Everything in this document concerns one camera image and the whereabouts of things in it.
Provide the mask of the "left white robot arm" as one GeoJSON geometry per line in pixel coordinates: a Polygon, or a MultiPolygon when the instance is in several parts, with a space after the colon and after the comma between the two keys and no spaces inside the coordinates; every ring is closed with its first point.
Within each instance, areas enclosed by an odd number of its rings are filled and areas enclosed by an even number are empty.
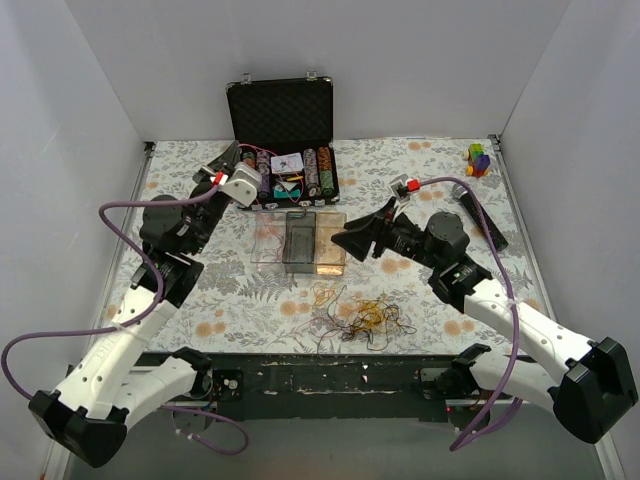
{"type": "Polygon", "coordinates": [[[194,260],[208,243],[234,194],[252,192],[240,180],[237,142],[195,174],[187,199],[158,195],[135,201],[140,239],[129,246],[142,259],[107,325],[91,331],[84,358],[52,391],[37,391],[28,408],[44,433],[91,467],[110,461],[128,432],[166,402],[209,397],[213,366],[189,347],[134,381],[126,378],[150,340],[183,305],[204,266],[194,260]]]}

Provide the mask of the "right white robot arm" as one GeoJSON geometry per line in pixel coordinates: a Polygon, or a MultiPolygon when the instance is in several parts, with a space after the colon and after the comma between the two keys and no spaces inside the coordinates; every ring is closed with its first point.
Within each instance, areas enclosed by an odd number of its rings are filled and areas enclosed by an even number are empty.
{"type": "Polygon", "coordinates": [[[624,347],[606,337],[592,340],[509,297],[495,279],[466,253],[469,237],[458,215],[433,214],[424,228],[387,205],[345,224],[332,242],[359,261],[390,249],[432,275],[428,283],[443,303],[511,340],[513,353],[531,363],[491,356],[458,359],[450,371],[464,397],[483,390],[507,393],[551,411],[576,438],[595,444],[638,401],[624,347]]]}

